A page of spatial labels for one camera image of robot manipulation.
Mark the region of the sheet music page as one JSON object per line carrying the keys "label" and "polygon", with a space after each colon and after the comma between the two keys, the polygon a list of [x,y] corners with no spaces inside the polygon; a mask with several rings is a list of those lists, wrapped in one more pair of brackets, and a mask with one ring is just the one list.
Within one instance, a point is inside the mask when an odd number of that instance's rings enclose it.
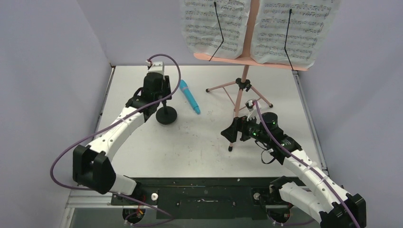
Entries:
{"label": "sheet music page", "polygon": [[236,59],[243,52],[249,0],[181,0],[181,34],[194,54]]}
{"label": "sheet music page", "polygon": [[250,56],[259,64],[308,69],[339,11],[339,0],[261,0]]}

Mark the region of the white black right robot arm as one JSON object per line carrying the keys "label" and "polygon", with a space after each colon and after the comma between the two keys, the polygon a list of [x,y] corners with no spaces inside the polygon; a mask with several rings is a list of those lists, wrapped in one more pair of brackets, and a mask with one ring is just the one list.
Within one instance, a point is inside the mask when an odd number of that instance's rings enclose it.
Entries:
{"label": "white black right robot arm", "polygon": [[261,143],[281,165],[292,171],[310,191],[299,187],[283,176],[270,183],[269,199],[276,204],[283,201],[310,215],[322,228],[365,228],[366,201],[333,182],[312,161],[302,147],[278,126],[278,116],[272,112],[256,117],[235,117],[221,132],[229,142],[254,139]]}

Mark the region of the black microphone desk stand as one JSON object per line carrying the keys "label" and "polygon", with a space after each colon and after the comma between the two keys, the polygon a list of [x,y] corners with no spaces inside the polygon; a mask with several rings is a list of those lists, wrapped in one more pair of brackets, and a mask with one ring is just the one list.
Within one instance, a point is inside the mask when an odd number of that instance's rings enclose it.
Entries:
{"label": "black microphone desk stand", "polygon": [[[163,77],[163,87],[162,87],[162,97],[166,97],[171,93],[170,80],[169,76]],[[156,120],[163,125],[169,125],[176,121],[177,112],[171,107],[167,106],[167,100],[170,100],[171,97],[168,97],[166,100],[161,101],[162,108],[159,108],[156,112]]]}

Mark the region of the blue toy microphone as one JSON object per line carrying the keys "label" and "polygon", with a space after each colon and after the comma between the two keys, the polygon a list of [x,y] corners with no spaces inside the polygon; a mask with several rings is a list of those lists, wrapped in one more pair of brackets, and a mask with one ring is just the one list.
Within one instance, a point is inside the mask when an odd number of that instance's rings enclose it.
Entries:
{"label": "blue toy microphone", "polygon": [[189,102],[192,109],[195,111],[196,114],[201,114],[199,105],[197,104],[195,98],[193,97],[192,93],[189,90],[188,85],[184,80],[180,80],[179,88],[186,97],[187,101]]}

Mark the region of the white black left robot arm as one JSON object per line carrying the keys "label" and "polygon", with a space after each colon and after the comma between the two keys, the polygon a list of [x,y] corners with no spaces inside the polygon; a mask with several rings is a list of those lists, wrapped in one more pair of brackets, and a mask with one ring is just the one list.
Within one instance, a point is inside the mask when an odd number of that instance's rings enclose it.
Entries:
{"label": "white black left robot arm", "polygon": [[100,194],[121,193],[129,204],[142,198],[138,183],[117,174],[111,161],[129,136],[157,111],[159,99],[170,94],[169,76],[149,72],[143,86],[125,104],[110,129],[88,145],[73,150],[73,180]]}

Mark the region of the pink folding music stand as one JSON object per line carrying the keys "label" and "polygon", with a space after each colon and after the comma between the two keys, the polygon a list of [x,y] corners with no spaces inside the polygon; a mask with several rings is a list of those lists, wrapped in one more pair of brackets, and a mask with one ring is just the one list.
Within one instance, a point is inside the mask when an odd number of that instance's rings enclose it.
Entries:
{"label": "pink folding music stand", "polygon": [[228,82],[228,83],[225,83],[222,85],[218,85],[218,86],[206,89],[206,92],[208,93],[208,92],[211,92],[211,91],[219,89],[219,88],[222,88],[225,90],[227,86],[237,84],[239,87],[239,90],[238,90],[236,101],[233,102],[234,116],[238,116],[239,111],[245,108],[245,107],[241,107],[240,104],[241,104],[242,94],[244,92],[247,92],[248,88],[250,88],[253,92],[255,92],[255,94],[257,94],[259,96],[258,99],[264,101],[269,106],[269,108],[273,107],[273,104],[271,102],[269,102],[269,100],[267,100],[262,95],[262,93],[260,93],[253,85],[251,85],[250,81],[247,79],[250,66],[273,67],[273,68],[290,69],[290,70],[293,69],[291,67],[291,65],[287,66],[284,64],[273,64],[273,63],[259,64],[251,58],[251,56],[250,56],[251,40],[252,40],[252,35],[253,35],[254,27],[256,24],[256,18],[257,18],[259,8],[260,8],[259,0],[252,0],[250,3],[249,18],[248,18],[248,22],[246,25],[246,33],[245,33],[245,39],[244,39],[244,43],[243,43],[243,50],[242,50],[242,54],[238,58],[228,59],[228,58],[213,57],[213,56],[209,56],[209,55],[202,54],[202,53],[193,54],[195,58],[200,59],[200,60],[212,60],[215,62],[233,63],[233,64],[240,64],[240,65],[244,66],[241,78],[238,78],[234,81],[231,81],[231,82]]}

